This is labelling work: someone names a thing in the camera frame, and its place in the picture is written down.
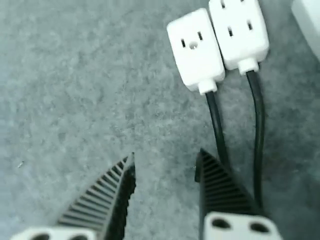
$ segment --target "white plastic housing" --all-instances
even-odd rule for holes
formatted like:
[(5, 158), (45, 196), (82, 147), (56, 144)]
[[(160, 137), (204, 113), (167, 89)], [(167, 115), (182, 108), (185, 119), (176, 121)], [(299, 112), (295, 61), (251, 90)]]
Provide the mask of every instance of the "white plastic housing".
[(216, 91), (225, 68), (207, 10), (200, 8), (170, 22), (167, 32), (184, 85), (201, 94)]
[(211, 212), (204, 219), (204, 240), (282, 240), (266, 217)]
[(320, 61), (320, 0), (295, 0), (292, 12), (306, 41)]
[(31, 227), (14, 235), (11, 240), (97, 240), (96, 233), (78, 227)]
[(258, 0), (210, 0), (209, 9), (226, 68), (258, 71), (269, 50)]

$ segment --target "power strip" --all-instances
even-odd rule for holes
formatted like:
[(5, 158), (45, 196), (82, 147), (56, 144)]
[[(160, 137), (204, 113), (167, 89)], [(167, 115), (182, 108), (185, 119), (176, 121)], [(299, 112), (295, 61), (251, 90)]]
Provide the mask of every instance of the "power strip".
[(295, 0), (292, 12), (306, 41), (320, 61), (320, 1)]

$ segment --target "white extension cord outlet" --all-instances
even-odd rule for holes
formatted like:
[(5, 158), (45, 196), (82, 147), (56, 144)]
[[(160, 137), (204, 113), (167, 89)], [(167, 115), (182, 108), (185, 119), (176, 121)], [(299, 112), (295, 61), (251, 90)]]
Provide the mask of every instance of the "white extension cord outlet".
[(202, 95), (217, 91), (225, 68), (207, 10), (200, 8), (170, 22), (167, 32), (184, 85)]
[(209, 9), (226, 68), (257, 72), (269, 50), (258, 0), (210, 0)]
[(292, 12), (306, 41), (320, 61), (320, 0), (295, 0)]

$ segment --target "black power cord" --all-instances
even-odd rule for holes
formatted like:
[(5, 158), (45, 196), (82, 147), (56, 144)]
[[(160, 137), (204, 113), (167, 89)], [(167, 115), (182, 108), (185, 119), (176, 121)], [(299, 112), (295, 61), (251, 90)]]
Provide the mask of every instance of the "black power cord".
[(259, 76), (255, 71), (248, 71), (246, 77), (252, 91), (255, 109), (255, 141), (253, 160), (253, 191), (254, 198), (263, 208), (262, 198), (262, 162), (265, 138), (265, 104), (259, 85)]
[(224, 138), (224, 132), (221, 125), (219, 109), (216, 101), (216, 93), (213, 91), (207, 92), (205, 96), (206, 96), (206, 100), (208, 102), (208, 106), (210, 110), (212, 125), (214, 129), (214, 136), (216, 141), (216, 147), (218, 150), (220, 161), (227, 169), (231, 169), (226, 142)]

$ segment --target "power outlet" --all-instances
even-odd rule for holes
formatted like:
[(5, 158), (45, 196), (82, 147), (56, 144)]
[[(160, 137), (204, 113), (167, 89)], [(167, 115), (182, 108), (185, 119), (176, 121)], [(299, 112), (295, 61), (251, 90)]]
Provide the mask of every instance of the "power outlet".
[(269, 50), (258, 0), (210, 0), (209, 10), (226, 68), (258, 71)]
[(202, 95), (215, 92), (225, 68), (207, 10), (200, 8), (170, 22), (167, 32), (184, 85)]

